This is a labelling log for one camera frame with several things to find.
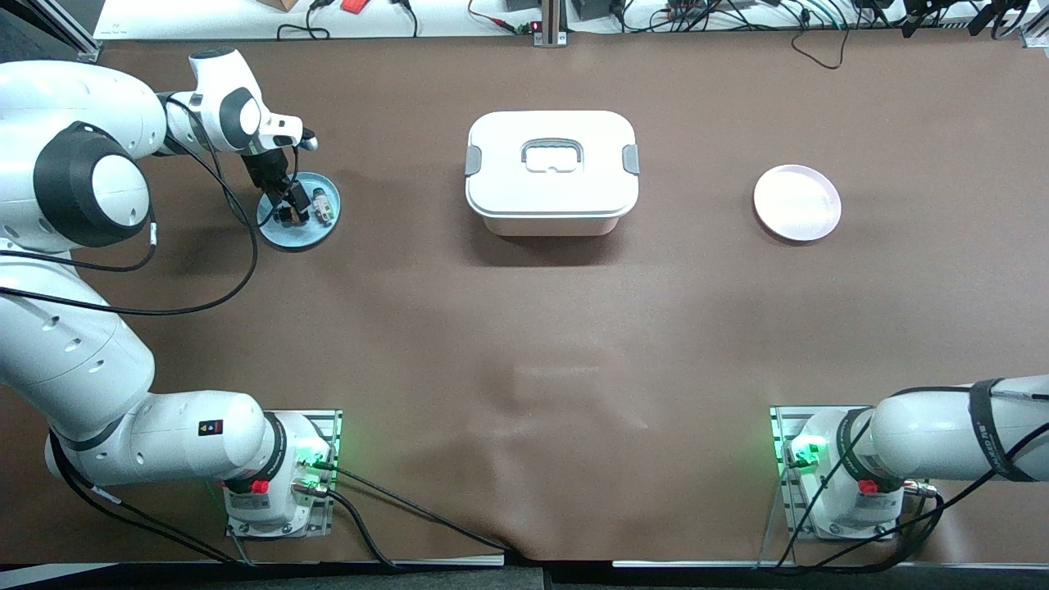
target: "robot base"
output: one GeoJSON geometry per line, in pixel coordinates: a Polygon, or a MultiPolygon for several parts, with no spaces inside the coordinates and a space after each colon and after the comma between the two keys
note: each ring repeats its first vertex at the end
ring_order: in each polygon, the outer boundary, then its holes
{"type": "Polygon", "coordinates": [[[247,539],[296,539],[323,536],[331,532],[334,501],[327,498],[294,493],[293,481],[317,482],[335,489],[335,473],[321,472],[300,464],[304,460],[330,463],[339,461],[339,446],[342,438],[342,410],[307,409],[282,410],[274,413],[284,424],[288,448],[285,464],[271,481],[271,491],[265,494],[231,494],[226,490],[226,506],[229,514],[227,534],[247,539]],[[276,521],[262,517],[270,505],[284,506],[294,503],[290,519],[276,521]]]}
{"type": "MultiPolygon", "coordinates": [[[[316,172],[299,172],[296,178],[302,184],[302,188],[307,195],[313,195],[315,189],[322,189],[331,206],[331,219],[321,222],[317,217],[316,211],[309,212],[309,219],[302,226],[284,226],[280,222],[273,219],[262,225],[259,232],[270,244],[285,252],[303,252],[324,241],[339,223],[339,215],[342,212],[342,201],[339,198],[339,189],[326,176],[316,172]]],[[[262,195],[259,201],[258,210],[255,213],[256,223],[261,224],[270,217],[273,205],[266,195],[262,195]]]]}
{"type": "MultiPolygon", "coordinates": [[[[788,531],[808,509],[810,499],[819,490],[830,470],[838,462],[836,439],[838,424],[844,414],[869,406],[775,406],[771,412],[776,462],[785,477],[780,493],[787,515],[788,531]],[[799,454],[815,455],[818,462],[811,467],[786,467],[799,454]]],[[[858,484],[844,467],[839,468],[819,494],[808,519],[801,523],[798,540],[850,541],[880,534],[897,524],[903,504],[903,492],[860,493],[858,484]]],[[[890,534],[882,538],[889,541],[890,534]]]]}

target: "lid handle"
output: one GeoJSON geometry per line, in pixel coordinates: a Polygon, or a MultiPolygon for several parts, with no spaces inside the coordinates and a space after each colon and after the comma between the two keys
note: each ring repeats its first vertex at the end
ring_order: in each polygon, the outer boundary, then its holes
{"type": "Polygon", "coordinates": [[[521,146],[521,162],[528,162],[528,150],[536,147],[563,147],[572,148],[576,150],[576,162],[583,161],[583,146],[575,140],[565,140],[562,138],[543,138],[541,140],[532,140],[530,142],[524,142],[521,146]]]}

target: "gray latch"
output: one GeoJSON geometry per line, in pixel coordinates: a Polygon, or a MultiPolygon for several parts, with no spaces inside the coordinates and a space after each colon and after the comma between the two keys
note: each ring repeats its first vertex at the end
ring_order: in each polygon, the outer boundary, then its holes
{"type": "Polygon", "coordinates": [[[638,164],[637,144],[623,146],[623,170],[626,170],[635,176],[641,175],[641,166],[638,164]]]}
{"type": "Polygon", "coordinates": [[[477,146],[467,146],[466,175],[472,176],[477,172],[480,172],[480,148],[477,146]]]}

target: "black strap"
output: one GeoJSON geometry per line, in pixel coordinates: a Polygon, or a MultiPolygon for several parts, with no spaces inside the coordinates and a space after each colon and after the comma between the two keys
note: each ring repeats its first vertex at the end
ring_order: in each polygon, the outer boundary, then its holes
{"type": "Polygon", "coordinates": [[[866,468],[865,465],[856,457],[853,449],[849,448],[852,444],[852,425],[856,422],[861,414],[871,409],[870,407],[857,407],[850,409],[845,413],[845,417],[841,419],[838,423],[837,433],[837,443],[838,452],[841,454],[841,466],[845,468],[845,471],[856,481],[871,480],[878,484],[878,492],[889,493],[891,491],[896,491],[903,486],[903,480],[899,478],[891,478],[886,476],[879,476],[874,471],[866,468]]]}
{"type": "Polygon", "coordinates": [[[987,463],[994,472],[1010,482],[1034,482],[1034,478],[1028,476],[1005,456],[1005,448],[1002,446],[1002,439],[998,438],[998,428],[994,426],[994,415],[990,408],[990,388],[1004,379],[987,379],[978,381],[969,387],[969,417],[972,419],[972,434],[977,437],[980,450],[987,458],[987,463]]]}
{"type": "Polygon", "coordinates": [[[284,463],[284,454],[287,452],[287,436],[284,434],[284,425],[280,423],[280,420],[272,412],[263,412],[262,416],[273,425],[273,452],[270,455],[270,461],[256,471],[254,476],[243,480],[228,480],[223,482],[226,483],[226,487],[234,493],[248,493],[251,490],[252,482],[267,482],[272,480],[277,475],[277,471],[280,470],[281,464],[284,463]]]}

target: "white robotic arm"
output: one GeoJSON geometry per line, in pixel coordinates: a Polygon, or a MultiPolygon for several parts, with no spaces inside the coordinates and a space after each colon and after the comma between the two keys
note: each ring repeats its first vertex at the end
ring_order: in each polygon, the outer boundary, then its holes
{"type": "MultiPolygon", "coordinates": [[[[239,52],[190,61],[197,89],[172,96],[196,118],[120,71],[0,64],[0,251],[68,257],[137,234],[151,205],[134,160],[180,153],[172,136],[194,151],[211,146],[267,163],[282,146],[316,147],[299,119],[265,107],[239,52]]],[[[106,304],[56,261],[0,255],[0,287],[106,304]]],[[[303,477],[298,461],[325,457],[328,445],[301,415],[264,413],[244,394],[149,393],[153,356],[115,314],[0,294],[0,383],[37,407],[61,441],[62,449],[46,445],[52,472],[61,450],[100,486],[214,478],[247,533],[305,526],[313,499],[292,491],[303,477]]]]}
{"type": "Polygon", "coordinates": [[[993,470],[997,479],[1049,481],[1049,435],[1006,457],[1047,422],[1049,375],[907,389],[874,408],[817,412],[788,455],[806,498],[816,498],[816,534],[864,539],[899,518],[905,480],[973,481],[993,470]]]}

